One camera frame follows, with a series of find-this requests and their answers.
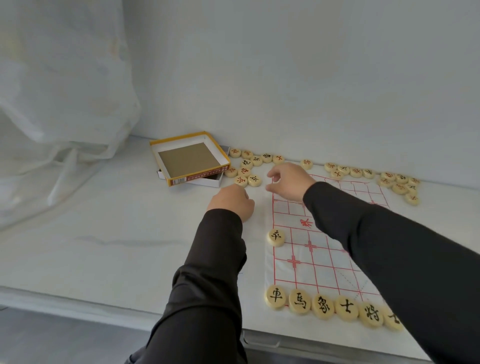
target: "black long-sleeve shirt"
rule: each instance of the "black long-sleeve shirt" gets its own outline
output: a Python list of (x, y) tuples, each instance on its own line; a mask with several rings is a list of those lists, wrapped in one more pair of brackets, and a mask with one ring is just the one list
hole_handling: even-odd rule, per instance
[[(310, 187), (303, 201), (434, 362), (480, 363), (480, 255), (325, 182)], [(237, 289), (247, 258), (241, 233), (235, 213), (205, 214), (143, 364), (246, 360)]]

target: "person's right arm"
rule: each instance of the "person's right arm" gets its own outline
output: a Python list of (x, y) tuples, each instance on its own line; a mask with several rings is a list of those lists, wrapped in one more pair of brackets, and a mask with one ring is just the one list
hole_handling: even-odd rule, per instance
[(316, 226), (341, 242), (436, 363), (480, 362), (480, 255), (301, 167), (268, 174), (267, 190), (303, 201)]

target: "gray floor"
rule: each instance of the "gray floor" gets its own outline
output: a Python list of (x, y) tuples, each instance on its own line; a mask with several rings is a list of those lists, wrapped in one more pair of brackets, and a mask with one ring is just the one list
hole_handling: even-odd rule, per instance
[[(0, 311), (0, 364), (123, 364), (149, 333), (7, 308)], [(250, 364), (311, 364), (249, 351)]]

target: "round game piece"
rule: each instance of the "round game piece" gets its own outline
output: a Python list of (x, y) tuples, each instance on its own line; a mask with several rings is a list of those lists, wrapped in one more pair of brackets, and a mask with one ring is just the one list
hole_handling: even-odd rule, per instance
[(282, 164), (283, 162), (285, 162), (285, 158), (283, 158), (283, 156), (273, 156), (272, 162), (274, 162), (275, 164)]
[(409, 183), (409, 184), (413, 184), (413, 185), (415, 185), (415, 186), (418, 186), (418, 185), (420, 184), (420, 180), (417, 180), (416, 178), (410, 177), (410, 178), (408, 179), (408, 183)]
[(404, 176), (403, 174), (396, 175), (396, 182), (399, 184), (405, 184), (408, 182), (408, 177)]
[(413, 196), (416, 196), (417, 195), (417, 186), (414, 185), (414, 184), (410, 184), (410, 183), (407, 183), (405, 185), (405, 188), (408, 190), (408, 193), (413, 195)]
[(350, 176), (355, 178), (360, 178), (362, 176), (362, 171), (358, 168), (350, 168)]
[(312, 311), (318, 318), (328, 320), (335, 313), (335, 306), (332, 299), (322, 293), (312, 298)]
[(253, 168), (253, 163), (249, 159), (244, 159), (242, 162), (240, 162), (240, 168), (248, 168), (251, 170)]
[(362, 323), (370, 328), (379, 328), (384, 324), (384, 315), (371, 302), (360, 303), (359, 315)]
[(304, 290), (296, 289), (290, 292), (290, 295), (288, 295), (288, 305), (290, 306), (290, 310), (292, 310), (292, 312), (299, 315), (304, 315), (310, 311), (312, 299)]
[(408, 190), (404, 184), (394, 183), (392, 186), (392, 191), (396, 194), (407, 194)]
[(382, 173), (380, 173), (380, 178), (382, 180), (389, 180), (389, 181), (394, 182), (395, 177), (396, 177), (395, 173), (392, 173), (392, 172), (382, 172)]
[(412, 206), (416, 206), (420, 203), (420, 199), (418, 198), (418, 196), (414, 196), (412, 194), (406, 194), (404, 196), (404, 199), (407, 202), (407, 204)]
[(252, 171), (245, 167), (242, 167), (238, 170), (238, 175), (245, 178), (250, 176), (251, 174), (252, 174)]
[(235, 178), (235, 183), (239, 186), (246, 187), (248, 184), (247, 177), (237, 176)]
[(282, 246), (285, 242), (285, 232), (280, 229), (271, 229), (267, 235), (268, 242), (270, 245), (278, 248)]
[(393, 186), (393, 181), (389, 181), (387, 178), (379, 178), (377, 181), (379, 186), (390, 188)]
[(232, 149), (230, 149), (229, 154), (232, 158), (238, 158), (238, 157), (241, 156), (241, 150), (238, 149), (238, 148), (232, 148)]
[(331, 172), (333, 170), (336, 170), (336, 164), (335, 163), (325, 163), (324, 168), (327, 172)]
[(344, 321), (353, 321), (359, 316), (359, 309), (355, 301), (345, 296), (336, 298), (335, 312)]
[(373, 170), (363, 170), (363, 176), (372, 180), (375, 177), (375, 172)]
[(300, 165), (303, 167), (304, 170), (309, 170), (313, 167), (313, 162), (309, 159), (302, 159)]
[(253, 157), (253, 152), (251, 150), (244, 150), (242, 153), (241, 153), (241, 157), (243, 159), (250, 159)]
[(252, 174), (248, 177), (248, 184), (252, 187), (258, 187), (262, 184), (262, 179), (256, 174)]
[(264, 163), (271, 163), (272, 158), (273, 157), (271, 154), (268, 154), (268, 153), (262, 154), (262, 159), (264, 160)]
[(350, 173), (350, 167), (347, 166), (337, 166), (337, 168), (344, 176)]
[(259, 167), (264, 163), (264, 160), (261, 156), (253, 156), (250, 160), (252, 161), (254, 167)]
[(287, 293), (285, 290), (277, 285), (271, 285), (265, 291), (265, 303), (268, 307), (274, 310), (282, 309), (287, 303)]
[(236, 177), (237, 173), (238, 173), (237, 169), (233, 168), (232, 166), (230, 166), (229, 170), (226, 170), (225, 172), (223, 172), (223, 174), (225, 174), (229, 178)]
[(398, 317), (392, 312), (390, 307), (382, 306), (380, 307), (380, 312), (384, 315), (384, 325), (391, 330), (401, 331), (403, 330), (403, 325), (398, 319)]
[(341, 180), (344, 176), (344, 174), (342, 172), (340, 172), (339, 170), (333, 170), (330, 172), (330, 176), (334, 179), (334, 180)]

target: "person's left hand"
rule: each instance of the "person's left hand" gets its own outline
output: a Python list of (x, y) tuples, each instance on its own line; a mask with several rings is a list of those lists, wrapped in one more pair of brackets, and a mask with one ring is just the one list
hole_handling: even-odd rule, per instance
[(214, 208), (224, 208), (235, 212), (242, 222), (247, 221), (253, 214), (255, 201), (248, 198), (247, 191), (237, 184), (220, 189), (208, 204), (207, 211)]

